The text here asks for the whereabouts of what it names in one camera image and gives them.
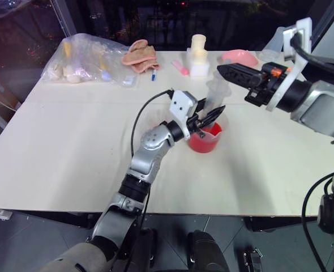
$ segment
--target floor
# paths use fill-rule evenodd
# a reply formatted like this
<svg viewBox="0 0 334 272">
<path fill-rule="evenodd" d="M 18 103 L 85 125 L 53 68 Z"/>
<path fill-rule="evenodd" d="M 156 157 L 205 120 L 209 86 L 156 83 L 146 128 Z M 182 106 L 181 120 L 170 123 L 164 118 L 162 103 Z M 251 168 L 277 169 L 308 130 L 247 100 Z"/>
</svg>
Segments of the floor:
<svg viewBox="0 0 334 272">
<path fill-rule="evenodd" d="M 304 237 L 302 226 L 273 232 L 250 232 L 239 217 L 147 215 L 145 226 L 159 233 L 158 254 L 152 271 L 186 269 L 186 235 L 194 230 L 211 234 L 224 252 L 230 271 L 239 271 L 236 250 L 252 245 L 263 253 L 263 271 L 300 272 L 319 268 Z M 315 223 L 309 230 L 328 271 L 333 268 L 331 237 Z M 0 272 L 32 272 L 73 245 L 85 241 L 90 230 L 14 213 L 0 220 Z"/>
</svg>

